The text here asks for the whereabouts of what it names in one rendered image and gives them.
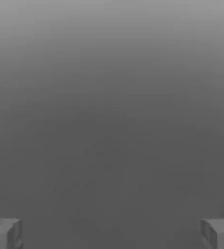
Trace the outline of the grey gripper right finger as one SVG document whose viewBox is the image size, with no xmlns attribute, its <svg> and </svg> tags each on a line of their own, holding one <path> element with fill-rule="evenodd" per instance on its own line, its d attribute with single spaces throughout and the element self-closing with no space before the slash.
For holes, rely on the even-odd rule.
<svg viewBox="0 0 224 249">
<path fill-rule="evenodd" d="M 200 229 L 203 249 L 224 249 L 224 218 L 202 219 Z"/>
</svg>

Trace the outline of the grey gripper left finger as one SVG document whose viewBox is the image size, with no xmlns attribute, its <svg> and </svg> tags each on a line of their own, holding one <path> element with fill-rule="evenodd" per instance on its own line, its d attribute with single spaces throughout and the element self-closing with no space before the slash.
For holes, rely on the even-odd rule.
<svg viewBox="0 0 224 249">
<path fill-rule="evenodd" d="M 23 249 L 21 219 L 0 218 L 0 249 Z"/>
</svg>

